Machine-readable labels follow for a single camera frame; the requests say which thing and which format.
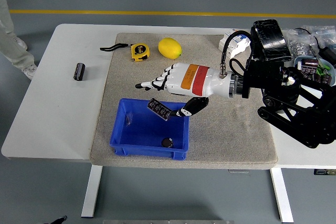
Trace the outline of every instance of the orange label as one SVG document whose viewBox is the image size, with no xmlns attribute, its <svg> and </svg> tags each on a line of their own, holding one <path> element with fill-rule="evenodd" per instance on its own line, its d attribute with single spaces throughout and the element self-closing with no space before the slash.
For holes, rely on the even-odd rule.
<svg viewBox="0 0 336 224">
<path fill-rule="evenodd" d="M 182 89 L 190 89 L 191 83 L 193 82 L 194 76 L 198 69 L 198 65 L 190 64 L 181 83 Z"/>
</svg>

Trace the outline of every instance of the white sneaker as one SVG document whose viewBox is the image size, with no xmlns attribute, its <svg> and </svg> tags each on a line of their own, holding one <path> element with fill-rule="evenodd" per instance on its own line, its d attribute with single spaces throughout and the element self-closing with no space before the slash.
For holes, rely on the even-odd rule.
<svg viewBox="0 0 336 224">
<path fill-rule="evenodd" d="M 24 69 L 21 69 L 21 71 L 26 75 L 26 77 L 32 80 L 36 69 L 37 69 L 37 66 L 35 64 L 32 64 Z"/>
<path fill-rule="evenodd" d="M 27 50 L 28 47 L 27 47 L 27 44 L 21 40 L 19 37 L 14 37 L 13 38 L 23 49 Z"/>
</svg>

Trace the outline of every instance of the yellow tape measure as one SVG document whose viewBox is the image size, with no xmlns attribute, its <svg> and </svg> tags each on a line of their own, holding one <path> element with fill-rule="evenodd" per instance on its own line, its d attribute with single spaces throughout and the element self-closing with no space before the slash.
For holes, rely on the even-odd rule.
<svg viewBox="0 0 336 224">
<path fill-rule="evenodd" d="M 138 44 L 125 44 L 125 43 L 118 43 L 115 44 L 112 47 L 101 47 L 101 51 L 105 52 L 111 52 L 114 51 L 118 48 L 123 48 L 123 47 L 131 47 L 131 52 L 132 52 L 132 60 L 134 61 L 143 61 L 148 59 L 149 57 L 149 46 L 147 46 L 144 43 L 138 43 Z"/>
<path fill-rule="evenodd" d="M 138 43 L 131 46 L 132 59 L 134 61 L 143 61 L 149 57 L 149 46 L 143 43 Z"/>
</svg>

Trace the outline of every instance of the blue plastic bin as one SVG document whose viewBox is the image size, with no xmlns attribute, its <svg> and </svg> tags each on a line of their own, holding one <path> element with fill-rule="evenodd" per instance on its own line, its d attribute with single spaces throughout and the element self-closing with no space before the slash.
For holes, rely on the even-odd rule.
<svg viewBox="0 0 336 224">
<path fill-rule="evenodd" d="M 174 117 L 164 121 L 147 108 L 148 100 L 122 98 L 111 135 L 110 146 L 120 156 L 145 155 L 185 160 L 189 147 L 189 117 Z M 180 109 L 185 103 L 162 102 L 171 110 Z M 161 142 L 169 137 L 170 148 Z"/>
</svg>

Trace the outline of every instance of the yellow lemon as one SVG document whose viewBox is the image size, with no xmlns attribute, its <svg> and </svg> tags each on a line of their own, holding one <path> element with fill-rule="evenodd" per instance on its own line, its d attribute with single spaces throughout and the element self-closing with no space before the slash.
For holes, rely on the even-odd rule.
<svg viewBox="0 0 336 224">
<path fill-rule="evenodd" d="M 164 38 L 159 42 L 159 52 L 169 59 L 176 59 L 182 54 L 181 45 L 172 38 Z"/>
</svg>

